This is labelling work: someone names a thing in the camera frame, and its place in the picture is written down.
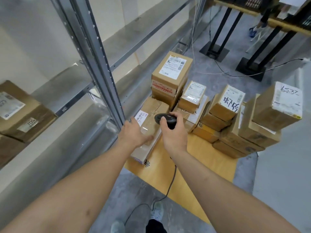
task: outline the gray floor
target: gray floor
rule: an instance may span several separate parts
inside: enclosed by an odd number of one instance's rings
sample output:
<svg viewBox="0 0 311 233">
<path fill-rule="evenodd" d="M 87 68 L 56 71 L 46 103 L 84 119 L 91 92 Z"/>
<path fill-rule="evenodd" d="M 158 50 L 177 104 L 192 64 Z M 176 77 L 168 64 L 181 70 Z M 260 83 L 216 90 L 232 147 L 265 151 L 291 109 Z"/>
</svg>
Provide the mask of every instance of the gray floor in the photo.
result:
<svg viewBox="0 0 311 233">
<path fill-rule="evenodd" d="M 221 10 L 218 16 L 212 22 L 212 37 L 224 15 L 225 8 Z M 223 28 L 217 43 L 221 44 L 230 29 L 237 11 L 232 11 L 231 15 Z M 242 57 L 250 57 L 251 54 L 245 53 L 250 46 L 250 39 L 247 36 L 248 28 L 253 24 L 254 18 L 249 15 L 243 15 L 235 31 L 231 35 L 226 48 L 230 49 L 229 54 L 220 63 L 220 67 L 233 76 L 243 76 L 235 71 L 235 67 Z M 252 78 L 230 77 L 221 73 L 216 63 L 199 53 L 199 50 L 209 40 L 208 29 L 194 43 L 195 64 L 189 72 L 189 79 L 207 86 L 206 95 L 212 97 L 218 93 L 226 84 L 236 87 L 246 93 L 246 100 L 255 93 L 261 93 L 269 86 L 269 74 L 266 74 L 263 82 L 257 82 Z M 192 49 L 185 53 L 186 56 L 193 58 Z M 251 154 L 245 158 L 239 159 L 233 183 L 245 191 L 252 193 L 257 163 L 257 154 Z M 123 169 L 118 177 L 115 186 L 102 209 L 98 219 L 91 227 L 91 233 L 110 232 L 111 224 L 116 220 L 125 221 L 131 211 L 141 203 L 151 204 L 155 198 L 161 198 L 164 195 L 142 181 L 131 172 Z M 168 232 L 194 233 L 194 232 L 215 232 L 211 225 L 203 222 L 189 211 L 182 208 L 169 198 L 163 201 L 165 214 L 162 223 Z M 146 206 L 139 207 L 131 216 L 126 224 L 126 232 L 145 232 L 145 226 L 148 223 L 150 210 Z"/>
</svg>

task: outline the shoe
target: shoe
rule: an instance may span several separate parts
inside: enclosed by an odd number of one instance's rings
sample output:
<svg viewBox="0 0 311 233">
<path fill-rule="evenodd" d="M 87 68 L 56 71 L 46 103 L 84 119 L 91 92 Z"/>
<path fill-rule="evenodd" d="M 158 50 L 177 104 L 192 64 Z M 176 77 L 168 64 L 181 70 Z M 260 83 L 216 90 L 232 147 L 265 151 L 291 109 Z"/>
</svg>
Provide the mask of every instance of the shoe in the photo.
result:
<svg viewBox="0 0 311 233">
<path fill-rule="evenodd" d="M 251 38 L 254 38 L 254 37 L 256 36 L 256 34 L 257 34 L 257 31 L 254 30 L 254 28 L 250 28 L 250 29 L 248 30 L 248 35 L 249 35 Z"/>
<path fill-rule="evenodd" d="M 110 233 L 125 233 L 125 225 L 122 222 L 115 221 L 111 225 Z"/>
<path fill-rule="evenodd" d="M 151 212 L 151 219 L 161 222 L 163 214 L 164 214 L 163 204 L 161 202 L 156 202 L 154 204 L 153 211 Z"/>
</svg>

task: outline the forearm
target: forearm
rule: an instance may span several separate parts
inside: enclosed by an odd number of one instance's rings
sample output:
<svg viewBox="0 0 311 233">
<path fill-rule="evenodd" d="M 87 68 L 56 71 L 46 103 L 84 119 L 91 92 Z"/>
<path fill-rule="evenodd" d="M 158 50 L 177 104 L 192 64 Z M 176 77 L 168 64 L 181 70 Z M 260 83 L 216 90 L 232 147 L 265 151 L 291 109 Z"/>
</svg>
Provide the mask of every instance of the forearm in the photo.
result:
<svg viewBox="0 0 311 233">
<path fill-rule="evenodd" d="M 88 232 L 134 148 L 116 145 L 35 200 L 4 232 Z"/>
<path fill-rule="evenodd" d="M 298 232 L 282 216 L 184 152 L 171 154 L 217 233 Z"/>
</svg>

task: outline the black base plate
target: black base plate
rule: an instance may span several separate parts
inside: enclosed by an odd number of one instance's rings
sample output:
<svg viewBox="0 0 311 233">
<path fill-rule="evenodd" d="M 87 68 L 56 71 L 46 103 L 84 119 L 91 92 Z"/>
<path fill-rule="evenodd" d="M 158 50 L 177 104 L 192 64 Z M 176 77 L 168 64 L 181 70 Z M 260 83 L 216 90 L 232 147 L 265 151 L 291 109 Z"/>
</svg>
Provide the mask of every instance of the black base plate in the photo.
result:
<svg viewBox="0 0 311 233">
<path fill-rule="evenodd" d="M 208 48 L 210 47 L 211 42 L 208 42 L 205 46 L 203 46 L 203 48 L 200 50 L 200 53 L 218 61 L 218 62 L 222 62 L 223 59 L 227 56 L 227 54 L 229 53 L 229 50 L 224 48 L 220 54 L 218 54 L 218 50 L 220 48 L 219 45 L 215 44 L 213 49 L 208 51 Z"/>
<path fill-rule="evenodd" d="M 262 69 L 258 69 L 258 64 L 257 63 L 252 63 L 250 67 L 246 66 L 246 63 L 248 62 L 248 59 L 243 57 L 241 61 L 239 62 L 238 66 L 236 67 L 235 71 L 238 71 L 242 74 L 245 75 L 253 75 L 257 74 L 254 76 L 250 76 L 250 78 L 253 78 L 259 82 L 262 81 L 262 78 L 265 74 L 266 67 L 263 67 Z"/>
</svg>

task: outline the black stand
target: black stand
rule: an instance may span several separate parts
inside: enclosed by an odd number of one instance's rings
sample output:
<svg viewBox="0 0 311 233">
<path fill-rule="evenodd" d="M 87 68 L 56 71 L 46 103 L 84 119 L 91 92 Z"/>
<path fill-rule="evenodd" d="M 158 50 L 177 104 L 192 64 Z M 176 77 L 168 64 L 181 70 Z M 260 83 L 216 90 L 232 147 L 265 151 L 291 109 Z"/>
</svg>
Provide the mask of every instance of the black stand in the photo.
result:
<svg viewBox="0 0 311 233">
<path fill-rule="evenodd" d="M 216 40 L 220 35 L 220 32 L 222 31 L 229 15 L 230 12 L 232 11 L 231 8 L 227 8 L 227 11 L 224 15 L 224 17 L 222 18 L 222 21 L 217 29 L 217 32 L 215 34 L 215 37 L 213 38 L 212 42 L 208 42 L 201 50 L 200 53 L 214 59 L 217 60 L 218 62 L 222 62 L 223 59 L 226 57 L 226 55 L 229 53 L 229 50 L 225 48 L 225 45 L 227 43 L 227 41 L 229 40 L 233 30 L 235 29 L 236 25 L 238 24 L 239 20 L 241 19 L 243 12 L 239 12 L 238 16 L 236 17 L 231 29 L 229 30 L 226 38 L 224 39 L 223 43 L 221 46 L 216 44 Z"/>
<path fill-rule="evenodd" d="M 262 43 L 259 49 L 248 60 L 243 57 L 236 67 L 236 71 L 245 74 L 253 75 L 251 78 L 261 82 L 266 71 L 265 65 L 289 42 L 290 39 L 296 34 L 294 31 L 289 31 L 284 38 L 270 51 L 269 54 L 259 63 L 255 63 L 255 59 L 262 53 L 262 51 L 268 46 L 272 39 L 281 31 L 282 27 L 277 26 L 267 39 Z"/>
</svg>

